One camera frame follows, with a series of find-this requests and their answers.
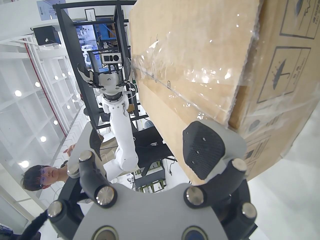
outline wall sign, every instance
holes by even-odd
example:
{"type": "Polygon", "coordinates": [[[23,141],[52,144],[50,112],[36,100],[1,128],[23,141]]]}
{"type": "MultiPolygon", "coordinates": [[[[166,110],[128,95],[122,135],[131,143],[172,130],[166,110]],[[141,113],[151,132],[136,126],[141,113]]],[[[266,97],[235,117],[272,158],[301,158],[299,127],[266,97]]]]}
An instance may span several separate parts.
{"type": "Polygon", "coordinates": [[[41,21],[57,19],[57,13],[53,5],[65,4],[66,0],[43,0],[37,1],[37,6],[40,14],[41,21]]]}
{"type": "Polygon", "coordinates": [[[85,9],[85,16],[87,17],[87,21],[95,21],[96,20],[96,13],[95,9],[85,9]]]}

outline eyeglasses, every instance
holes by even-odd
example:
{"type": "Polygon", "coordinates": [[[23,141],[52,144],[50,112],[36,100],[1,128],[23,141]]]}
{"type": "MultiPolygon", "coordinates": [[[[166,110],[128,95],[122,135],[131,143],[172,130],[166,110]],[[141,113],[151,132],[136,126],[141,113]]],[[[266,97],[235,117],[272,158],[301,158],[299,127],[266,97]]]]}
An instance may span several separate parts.
{"type": "Polygon", "coordinates": [[[47,174],[48,173],[48,167],[43,167],[40,169],[40,174],[41,174],[41,177],[40,177],[40,184],[41,185],[44,185],[44,183],[47,181],[47,177],[44,177],[43,175],[47,174]]]}

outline white cable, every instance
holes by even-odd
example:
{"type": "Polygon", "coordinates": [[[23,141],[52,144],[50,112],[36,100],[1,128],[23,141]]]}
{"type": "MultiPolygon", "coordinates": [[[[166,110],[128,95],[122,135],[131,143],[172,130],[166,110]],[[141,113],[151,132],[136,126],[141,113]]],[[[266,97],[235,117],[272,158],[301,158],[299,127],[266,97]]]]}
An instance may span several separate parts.
{"type": "Polygon", "coordinates": [[[131,96],[130,98],[128,98],[128,99],[132,99],[134,96],[136,96],[136,93],[137,93],[137,91],[138,91],[138,89],[137,89],[137,87],[136,87],[136,85],[135,84],[133,84],[132,82],[130,82],[130,81],[128,81],[130,84],[132,84],[133,86],[134,86],[134,89],[135,89],[135,93],[134,93],[134,95],[133,96],[131,96]]]}
{"type": "Polygon", "coordinates": [[[57,199],[55,199],[55,196],[57,195],[58,191],[61,190],[62,188],[63,188],[63,187],[57,189],[56,193],[55,193],[54,196],[53,196],[53,201],[57,200],[57,199]]]}

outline black hair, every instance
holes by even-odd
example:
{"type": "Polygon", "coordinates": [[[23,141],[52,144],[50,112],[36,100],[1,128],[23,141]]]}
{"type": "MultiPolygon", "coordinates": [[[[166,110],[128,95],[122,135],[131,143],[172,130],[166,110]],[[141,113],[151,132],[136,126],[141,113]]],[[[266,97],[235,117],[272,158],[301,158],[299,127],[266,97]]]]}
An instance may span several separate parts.
{"type": "Polygon", "coordinates": [[[41,168],[49,167],[49,166],[42,166],[42,165],[36,165],[31,168],[29,168],[24,174],[23,174],[23,181],[22,181],[22,187],[25,190],[28,191],[38,191],[42,189],[42,185],[40,184],[40,178],[41,178],[41,168]]]}

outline cable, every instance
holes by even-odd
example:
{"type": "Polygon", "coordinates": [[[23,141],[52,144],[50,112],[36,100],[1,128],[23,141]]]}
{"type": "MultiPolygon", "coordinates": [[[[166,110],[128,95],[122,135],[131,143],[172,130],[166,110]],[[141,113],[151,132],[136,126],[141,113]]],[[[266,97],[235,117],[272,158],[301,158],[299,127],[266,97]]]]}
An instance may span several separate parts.
{"type": "Polygon", "coordinates": [[[55,199],[55,196],[57,195],[57,193],[58,193],[58,191],[59,190],[61,190],[63,187],[61,187],[61,188],[59,188],[59,189],[57,189],[57,191],[56,191],[56,193],[54,194],[54,196],[53,196],[53,201],[55,201],[56,199],[55,199]]]}
{"type": "Polygon", "coordinates": [[[135,85],[135,84],[133,84],[131,81],[128,81],[130,84],[132,84],[133,86],[134,86],[134,89],[135,89],[135,92],[134,92],[134,95],[133,96],[131,96],[130,98],[128,98],[128,99],[132,99],[133,97],[135,97],[136,96],[136,94],[137,94],[137,86],[135,85]]]}
{"type": "Polygon", "coordinates": [[[172,172],[171,172],[171,166],[175,163],[175,161],[173,163],[170,164],[170,167],[169,167],[169,173],[171,174],[172,176],[172,172]]]}
{"type": "Polygon", "coordinates": [[[176,157],[174,157],[174,162],[170,164],[170,167],[168,169],[168,161],[167,159],[165,159],[166,165],[167,165],[167,171],[168,173],[172,176],[172,172],[171,172],[171,166],[175,163],[176,157]]]}

